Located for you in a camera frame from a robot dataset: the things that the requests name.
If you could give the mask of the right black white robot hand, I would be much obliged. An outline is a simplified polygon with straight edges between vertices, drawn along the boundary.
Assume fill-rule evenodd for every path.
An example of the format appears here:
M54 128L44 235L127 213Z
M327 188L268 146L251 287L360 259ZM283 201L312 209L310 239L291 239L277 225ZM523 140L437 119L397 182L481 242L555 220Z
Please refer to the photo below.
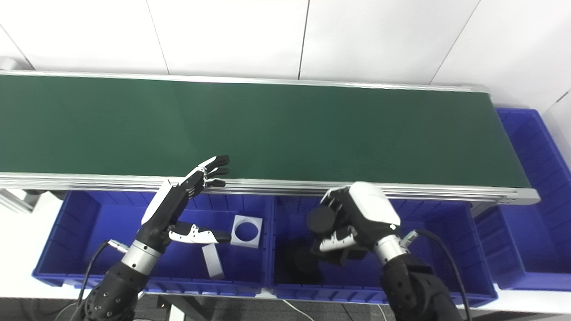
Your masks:
M380 240L397 235L401 226L401 219L385 193L367 181L329 189L320 206L334 214L332 230L319 242L320 252L354 245L373 251Z

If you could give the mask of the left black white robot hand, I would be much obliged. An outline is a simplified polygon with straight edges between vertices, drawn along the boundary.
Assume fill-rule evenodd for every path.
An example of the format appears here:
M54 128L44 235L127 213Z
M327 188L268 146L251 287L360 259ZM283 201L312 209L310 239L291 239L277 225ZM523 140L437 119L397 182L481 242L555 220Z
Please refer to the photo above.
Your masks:
M218 244L231 241L231 233L209 230L196 223L179 222L189 201L208 187L224 187L216 176L228 173L228 155L214 156L196 166L178 184L163 182L145 210L134 243L143 249L164 253L171 241Z

